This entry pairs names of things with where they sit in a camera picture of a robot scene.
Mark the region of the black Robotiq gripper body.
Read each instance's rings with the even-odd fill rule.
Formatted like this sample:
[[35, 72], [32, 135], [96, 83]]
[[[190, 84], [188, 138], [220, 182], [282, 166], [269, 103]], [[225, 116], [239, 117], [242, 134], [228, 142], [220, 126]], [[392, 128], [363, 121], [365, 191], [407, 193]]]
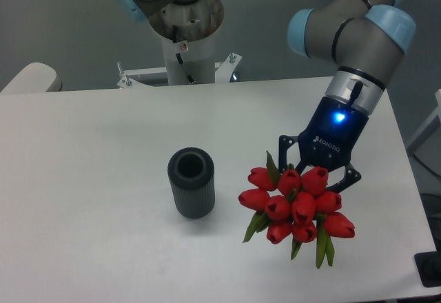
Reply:
[[322, 167], [334, 171], [351, 160], [351, 152], [369, 117], [344, 103], [323, 97], [307, 128], [298, 136], [300, 162], [305, 167]]

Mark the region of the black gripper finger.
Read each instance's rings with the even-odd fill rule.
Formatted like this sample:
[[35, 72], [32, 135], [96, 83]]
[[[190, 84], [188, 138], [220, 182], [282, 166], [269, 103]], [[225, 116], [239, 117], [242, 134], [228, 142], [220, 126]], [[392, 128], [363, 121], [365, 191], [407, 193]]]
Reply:
[[278, 139], [278, 170], [282, 174], [288, 169], [303, 173], [303, 161], [297, 136], [281, 135]]
[[328, 186], [327, 191], [341, 193], [342, 191], [360, 181], [361, 178], [361, 173], [356, 170], [351, 163], [348, 163], [347, 165], [345, 165], [345, 173], [343, 179], [338, 181], [336, 184]]

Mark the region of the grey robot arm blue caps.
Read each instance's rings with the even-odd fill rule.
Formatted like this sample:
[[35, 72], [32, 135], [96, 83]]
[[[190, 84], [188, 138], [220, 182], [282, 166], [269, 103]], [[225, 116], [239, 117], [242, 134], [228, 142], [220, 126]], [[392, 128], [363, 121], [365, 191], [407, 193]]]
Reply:
[[[148, 20], [161, 37], [170, 85], [229, 82], [235, 54], [215, 66], [213, 36], [221, 26], [220, 0], [117, 0], [134, 21]], [[399, 9], [401, 0], [333, 0], [320, 10], [298, 11], [287, 28], [297, 54], [327, 59], [338, 66], [306, 129], [279, 138], [278, 160], [267, 159], [249, 179], [264, 190], [297, 189], [304, 168], [311, 183], [345, 169], [333, 185], [341, 192], [359, 181], [351, 152], [416, 31], [414, 20]]]

